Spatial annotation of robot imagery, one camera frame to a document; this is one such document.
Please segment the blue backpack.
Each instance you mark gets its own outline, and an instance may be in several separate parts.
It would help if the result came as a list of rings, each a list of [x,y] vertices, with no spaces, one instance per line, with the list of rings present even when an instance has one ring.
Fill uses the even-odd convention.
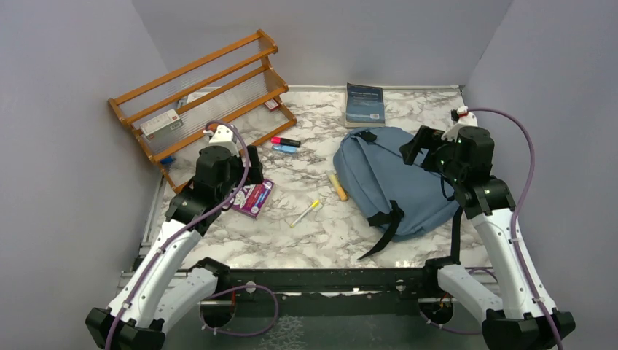
[[[350,198],[382,237],[366,253],[381,252],[395,238],[433,231],[452,219],[459,205],[454,191],[436,174],[424,171],[420,156],[404,163],[399,148],[413,135],[401,128],[356,128],[341,141],[333,157],[335,172]]]

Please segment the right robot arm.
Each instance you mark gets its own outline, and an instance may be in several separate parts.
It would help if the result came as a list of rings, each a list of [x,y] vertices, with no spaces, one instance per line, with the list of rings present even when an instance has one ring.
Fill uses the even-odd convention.
[[[404,163],[426,151],[423,170],[439,174],[454,190],[493,266],[500,293],[491,292],[463,266],[439,262],[421,276],[429,296],[452,295],[480,323],[489,349],[560,349],[575,328],[539,278],[520,232],[508,185],[491,173],[494,141],[484,128],[464,126],[455,136],[423,126],[400,147]]]

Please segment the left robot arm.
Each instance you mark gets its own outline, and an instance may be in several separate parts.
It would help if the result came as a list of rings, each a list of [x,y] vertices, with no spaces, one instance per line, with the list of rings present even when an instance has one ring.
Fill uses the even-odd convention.
[[[160,234],[122,291],[105,308],[92,308],[85,324],[101,349],[161,349],[167,332],[206,296],[229,289],[225,275],[197,264],[177,287],[168,286],[185,257],[245,184],[262,183],[253,145],[236,155],[221,145],[199,152],[195,175],[176,194]]]

